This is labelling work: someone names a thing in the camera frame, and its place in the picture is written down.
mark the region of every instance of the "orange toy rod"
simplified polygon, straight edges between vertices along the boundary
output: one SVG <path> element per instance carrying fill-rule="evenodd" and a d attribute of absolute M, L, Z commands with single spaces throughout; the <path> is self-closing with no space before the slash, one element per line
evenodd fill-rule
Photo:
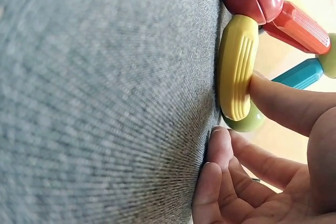
<path fill-rule="evenodd" d="M 331 48 L 328 33 L 289 1 L 284 2 L 280 15 L 263 28 L 270 36 L 309 54 L 323 55 Z"/>

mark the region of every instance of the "yellow curved toy piece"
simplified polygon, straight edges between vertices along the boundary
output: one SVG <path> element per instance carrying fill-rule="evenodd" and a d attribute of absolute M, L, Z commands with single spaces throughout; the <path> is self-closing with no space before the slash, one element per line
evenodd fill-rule
<path fill-rule="evenodd" d="M 248 85 L 259 45 L 257 22 L 243 15 L 235 15 L 225 27 L 220 43 L 220 107 L 227 118 L 240 121 L 250 110 Z"/>

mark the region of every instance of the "gray fabric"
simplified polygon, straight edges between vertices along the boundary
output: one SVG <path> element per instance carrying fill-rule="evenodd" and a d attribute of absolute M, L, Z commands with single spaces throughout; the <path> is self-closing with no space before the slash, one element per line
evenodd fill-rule
<path fill-rule="evenodd" d="M 0 7 L 0 223 L 187 222 L 219 0 Z"/>

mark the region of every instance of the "skin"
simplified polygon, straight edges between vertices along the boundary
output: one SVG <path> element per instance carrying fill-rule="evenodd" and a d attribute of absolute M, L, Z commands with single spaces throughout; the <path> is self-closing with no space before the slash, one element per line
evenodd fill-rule
<path fill-rule="evenodd" d="M 309 137 L 308 165 L 214 128 L 193 199 L 194 224 L 336 223 L 336 93 L 296 90 L 254 75 L 250 94 L 265 116 Z M 253 181 L 242 166 L 282 193 Z"/>

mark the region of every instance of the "gray fabric surface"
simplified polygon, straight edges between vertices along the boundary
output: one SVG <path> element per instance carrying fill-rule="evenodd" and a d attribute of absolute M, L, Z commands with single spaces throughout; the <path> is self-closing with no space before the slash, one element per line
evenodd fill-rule
<path fill-rule="evenodd" d="M 186 223 L 219 0 L 0 7 L 0 223 Z"/>

